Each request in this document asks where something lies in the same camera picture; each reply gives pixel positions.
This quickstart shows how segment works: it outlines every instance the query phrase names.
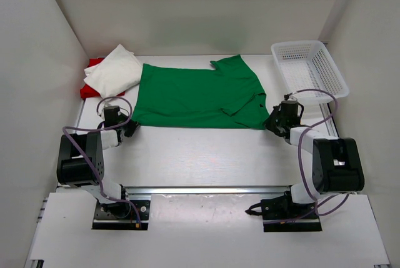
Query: laundry basket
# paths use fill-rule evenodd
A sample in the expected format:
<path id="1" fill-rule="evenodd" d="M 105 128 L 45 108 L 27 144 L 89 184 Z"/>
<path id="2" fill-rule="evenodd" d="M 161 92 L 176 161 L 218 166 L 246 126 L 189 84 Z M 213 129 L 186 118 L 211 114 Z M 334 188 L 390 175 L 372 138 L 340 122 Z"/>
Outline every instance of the laundry basket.
<path id="1" fill-rule="evenodd" d="M 344 79 L 321 41 L 291 41 L 271 46 L 277 69 L 282 75 L 287 93 L 301 89 L 322 89 L 334 97 L 349 94 Z M 332 98 L 320 92 L 296 94 L 302 104 L 323 104 Z"/>

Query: green t-shirt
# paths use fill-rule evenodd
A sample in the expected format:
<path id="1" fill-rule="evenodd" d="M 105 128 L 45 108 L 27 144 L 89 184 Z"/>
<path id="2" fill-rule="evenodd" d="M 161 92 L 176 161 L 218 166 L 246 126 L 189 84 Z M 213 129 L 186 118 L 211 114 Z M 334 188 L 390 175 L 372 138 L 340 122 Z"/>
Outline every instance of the green t-shirt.
<path id="1" fill-rule="evenodd" d="M 266 94 L 240 55 L 215 70 L 143 65 L 132 119 L 143 126 L 265 129 Z"/>

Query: metal bracket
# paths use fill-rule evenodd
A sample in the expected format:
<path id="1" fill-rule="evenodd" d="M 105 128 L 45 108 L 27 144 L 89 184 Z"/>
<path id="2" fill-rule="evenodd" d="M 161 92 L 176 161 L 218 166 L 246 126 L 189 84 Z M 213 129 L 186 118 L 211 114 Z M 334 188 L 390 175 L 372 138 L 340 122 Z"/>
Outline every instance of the metal bracket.
<path id="1" fill-rule="evenodd" d="M 132 214 L 119 219 L 110 213 L 101 210 L 100 203 L 97 202 L 93 215 L 92 229 L 112 229 L 126 231 L 146 231 L 149 228 L 150 200 L 131 200 L 139 211 L 141 228 L 136 227 L 136 214 Z"/>
<path id="2" fill-rule="evenodd" d="M 246 213 L 249 215 L 262 216 L 264 232 L 320 232 L 322 231 L 319 217 L 312 213 L 314 204 L 295 204 L 291 196 L 285 193 L 272 199 L 262 199 L 260 203 L 252 205 Z M 260 207 L 261 212 L 254 211 Z M 293 219 L 294 222 L 271 223 L 279 220 Z"/>

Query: purple cable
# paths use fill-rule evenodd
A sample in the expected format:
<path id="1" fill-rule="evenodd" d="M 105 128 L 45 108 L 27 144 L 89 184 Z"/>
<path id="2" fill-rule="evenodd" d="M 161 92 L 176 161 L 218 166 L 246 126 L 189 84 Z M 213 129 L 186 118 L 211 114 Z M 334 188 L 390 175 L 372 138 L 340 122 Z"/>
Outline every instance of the purple cable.
<path id="1" fill-rule="evenodd" d="M 319 215 L 319 216 L 326 216 L 326 215 L 329 215 L 330 213 L 336 211 L 338 208 L 340 208 L 340 207 L 346 202 L 346 200 L 349 198 L 349 194 L 347 194 L 346 197 L 343 199 L 343 201 L 342 201 L 337 207 L 335 207 L 334 209 L 332 209 L 332 210 L 330 210 L 329 212 L 324 213 L 324 214 L 318 213 L 318 199 L 315 198 L 315 197 L 313 196 L 313 194 L 311 193 L 311 191 L 310 191 L 310 189 L 309 189 L 309 187 L 308 187 L 308 184 L 307 184 L 306 176 L 305 176 L 305 174 L 304 174 L 303 159 L 302 159 L 302 156 L 301 156 L 301 145 L 302 145 L 302 143 L 303 143 L 303 138 L 304 138 L 304 136 L 305 136 L 312 128 L 314 128 L 314 127 L 316 127 L 316 126 L 318 126 L 318 125 L 320 125 L 320 124 L 322 124 L 322 123 L 325 123 L 325 122 L 328 121 L 330 118 L 333 118 L 333 116 L 335 115 L 336 111 L 338 110 L 339 104 L 338 104 L 338 100 L 336 99 L 336 97 L 334 97 L 331 93 L 326 92 L 326 91 L 324 91 L 324 90 L 320 90 L 320 89 L 303 89 L 303 90 L 298 90 L 298 91 L 296 91 L 296 92 L 290 93 L 289 95 L 297 94 L 297 93 L 300 93 L 300 92 L 308 92 L 308 91 L 315 91 L 315 92 L 324 93 L 324 94 L 330 96 L 330 97 L 333 99 L 334 103 L 335 103 L 335 109 L 333 110 L 332 113 L 330 113 L 330 115 L 328 115 L 327 118 L 325 118 L 325 119 L 323 119 L 323 120 L 321 120 L 321 121 L 319 121 L 319 122 L 317 122 L 317 123 L 314 123 L 314 124 L 311 125 L 308 129 L 305 129 L 304 132 L 301 133 L 300 138 L 299 138 L 299 144 L 298 144 L 298 147 L 297 147 L 297 157 L 298 157 L 298 159 L 299 159 L 300 175 L 301 175 L 302 182 L 303 182 L 303 184 L 304 184 L 304 186 L 305 186 L 305 188 L 306 188 L 307 194 L 308 194 L 308 196 L 309 196 L 312 200 L 315 201 L 315 213 L 316 213 L 317 215 Z"/>
<path id="2" fill-rule="evenodd" d="M 306 179 L 306 175 L 304 173 L 304 168 L 303 168 L 303 159 L 302 159 L 302 156 L 301 156 L 301 145 L 303 143 L 303 138 L 307 134 L 307 132 L 309 132 L 312 128 L 314 128 L 314 127 L 316 127 L 316 126 L 318 126 L 318 125 L 320 125 L 322 123 L 325 123 L 326 121 L 330 120 L 330 118 L 333 118 L 333 116 L 335 115 L 336 111 L 338 110 L 339 104 L 338 104 L 338 100 L 336 99 L 336 97 L 334 97 L 331 93 L 326 92 L 324 90 L 320 90 L 320 89 L 302 89 L 302 90 L 298 90 L 296 92 L 289 93 L 288 95 L 291 96 L 291 95 L 294 95 L 294 94 L 297 94 L 297 93 L 308 92 L 308 91 L 315 91 L 315 92 L 324 93 L 324 94 L 330 96 L 333 99 L 334 103 L 335 103 L 334 111 L 330 115 L 328 115 L 327 118 L 324 118 L 323 120 L 321 120 L 321 121 L 319 121 L 317 123 L 314 123 L 313 125 L 309 126 L 308 129 L 305 129 L 301 133 L 300 138 L 299 138 L 299 144 L 297 146 L 297 158 L 299 160 L 299 168 L 300 168 L 301 179 L 302 179 L 302 182 L 303 182 L 303 184 L 304 184 L 304 186 L 306 188 L 308 196 L 315 202 L 315 206 L 314 206 L 313 210 L 309 211 L 307 214 L 304 214 L 302 216 L 299 216 L 299 217 L 296 217 L 296 218 L 293 218 L 293 219 L 281 219 L 281 220 L 276 220 L 276 221 L 268 221 L 268 222 L 265 222 L 265 224 L 277 224 L 277 223 L 295 222 L 295 221 L 297 221 L 299 219 L 307 217 L 308 215 L 312 214 L 313 212 L 315 212 L 315 214 L 317 216 L 326 216 L 326 215 L 329 215 L 329 214 L 333 213 L 338 208 L 340 208 L 347 201 L 347 199 L 349 198 L 349 194 L 346 194 L 346 196 L 344 197 L 343 201 L 339 205 L 337 205 L 335 208 L 333 208 L 332 210 L 328 211 L 327 213 L 323 213 L 323 214 L 318 213 L 318 207 L 320 207 L 325 202 L 330 201 L 333 197 L 336 197 L 338 195 L 329 196 L 327 199 L 325 199 L 320 204 L 318 204 L 318 199 L 313 196 L 313 194 L 311 193 L 311 191 L 310 191 L 310 189 L 308 187 L 308 184 L 307 184 L 307 179 Z"/>
<path id="3" fill-rule="evenodd" d="M 114 201 L 114 202 L 124 202 L 129 204 L 135 211 L 136 213 L 136 223 L 139 224 L 139 227 L 141 227 L 141 221 L 140 221 L 140 216 L 139 216 L 139 211 L 136 208 L 136 206 L 133 204 L 133 202 L 131 202 L 130 200 L 127 199 L 116 199 L 113 197 L 109 197 L 104 193 L 104 187 L 103 187 L 103 182 L 101 181 L 100 175 L 97 171 L 97 169 L 95 168 L 95 166 L 93 165 L 93 163 L 90 161 L 88 155 L 83 151 L 83 149 L 81 149 L 81 147 L 79 146 L 79 144 L 74 140 L 74 138 L 68 134 L 67 129 L 72 129 L 74 131 L 83 131 L 83 132 L 101 132 L 101 131 L 106 131 L 109 129 L 116 129 L 117 127 L 121 127 L 124 126 L 125 124 L 127 124 L 131 118 L 132 118 L 132 114 L 133 114 L 133 108 L 131 103 L 123 98 L 123 97 L 119 97 L 119 96 L 111 96 L 111 97 L 106 97 L 101 99 L 101 101 L 99 101 L 99 103 L 97 104 L 96 107 L 96 112 L 99 112 L 99 106 L 103 101 L 106 101 L 108 99 L 112 99 L 112 98 L 116 98 L 116 99 L 122 99 L 123 101 L 125 101 L 128 106 L 129 106 L 129 117 L 128 119 L 126 119 L 124 122 L 117 124 L 115 126 L 110 126 L 110 127 L 105 127 L 104 129 L 81 129 L 79 127 L 73 127 L 73 126 L 64 126 L 62 128 L 62 132 L 65 134 L 65 136 L 71 141 L 71 143 L 73 144 L 73 146 L 77 149 L 77 151 L 79 151 L 79 153 L 83 156 L 83 158 L 85 159 L 85 161 L 87 162 L 87 164 L 89 165 L 89 167 L 91 168 L 94 176 L 96 177 L 97 182 L 99 183 L 99 187 L 100 187 L 100 195 L 103 196 L 104 198 L 110 200 L 110 201 Z"/>

